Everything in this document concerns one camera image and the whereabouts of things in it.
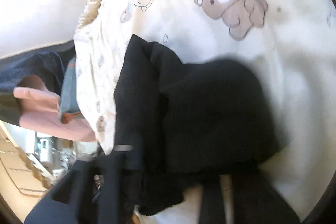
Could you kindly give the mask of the cream cartoon print bedsheet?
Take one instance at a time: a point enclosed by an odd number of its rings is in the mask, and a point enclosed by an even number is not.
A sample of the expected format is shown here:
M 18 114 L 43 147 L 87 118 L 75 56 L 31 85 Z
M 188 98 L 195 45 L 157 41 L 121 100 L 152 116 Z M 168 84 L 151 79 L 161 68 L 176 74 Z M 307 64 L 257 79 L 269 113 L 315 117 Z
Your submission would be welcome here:
M 112 151 L 116 86 L 135 34 L 186 63 L 236 57 L 260 77 L 282 150 L 263 165 L 304 223 L 335 199 L 335 5 L 332 0 L 265 0 L 264 26 L 242 35 L 202 0 L 101 0 L 96 19 L 76 29 L 77 101 L 104 152 Z

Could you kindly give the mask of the black pants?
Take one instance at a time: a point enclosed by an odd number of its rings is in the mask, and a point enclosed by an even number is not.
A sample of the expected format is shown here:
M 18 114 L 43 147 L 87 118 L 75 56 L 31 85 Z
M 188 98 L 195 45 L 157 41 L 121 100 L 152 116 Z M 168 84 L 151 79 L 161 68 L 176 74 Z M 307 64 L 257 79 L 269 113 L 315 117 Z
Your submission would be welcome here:
M 277 150 L 257 77 L 231 59 L 184 64 L 167 47 L 132 36 L 116 101 L 115 146 L 104 166 L 100 223 L 154 215 L 202 186 L 199 223 L 224 223 L 229 175 L 239 223 L 279 223 L 286 203 L 259 171 Z

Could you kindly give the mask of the pink hanging cloth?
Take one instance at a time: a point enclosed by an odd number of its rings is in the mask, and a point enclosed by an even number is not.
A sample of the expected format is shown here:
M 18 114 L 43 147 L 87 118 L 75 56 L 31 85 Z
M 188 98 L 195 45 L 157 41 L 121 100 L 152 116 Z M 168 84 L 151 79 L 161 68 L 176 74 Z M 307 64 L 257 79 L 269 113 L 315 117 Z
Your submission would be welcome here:
M 95 141 L 94 131 L 85 119 L 68 124 L 59 120 L 60 96 L 47 89 L 36 75 L 22 79 L 13 90 L 20 107 L 19 125 L 22 128 L 72 141 Z

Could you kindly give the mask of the dark navy hanging garment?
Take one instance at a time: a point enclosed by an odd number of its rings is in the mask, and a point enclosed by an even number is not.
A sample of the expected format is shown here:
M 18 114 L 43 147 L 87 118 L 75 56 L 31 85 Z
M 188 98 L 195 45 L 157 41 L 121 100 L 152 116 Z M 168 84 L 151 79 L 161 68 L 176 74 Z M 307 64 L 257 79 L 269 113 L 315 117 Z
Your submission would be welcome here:
M 27 51 L 1 60 L 1 121 L 18 126 L 23 112 L 16 87 L 47 89 L 60 95 L 74 42 Z

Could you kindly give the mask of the teal mattress with orange stripe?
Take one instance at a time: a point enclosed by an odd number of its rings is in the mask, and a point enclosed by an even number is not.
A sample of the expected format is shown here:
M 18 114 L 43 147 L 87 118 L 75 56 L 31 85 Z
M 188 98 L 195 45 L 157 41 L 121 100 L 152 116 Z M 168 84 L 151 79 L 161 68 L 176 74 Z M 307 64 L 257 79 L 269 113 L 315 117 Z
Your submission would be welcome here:
M 76 57 L 68 63 L 59 104 L 59 120 L 62 124 L 68 124 L 75 119 L 83 119 L 76 97 Z

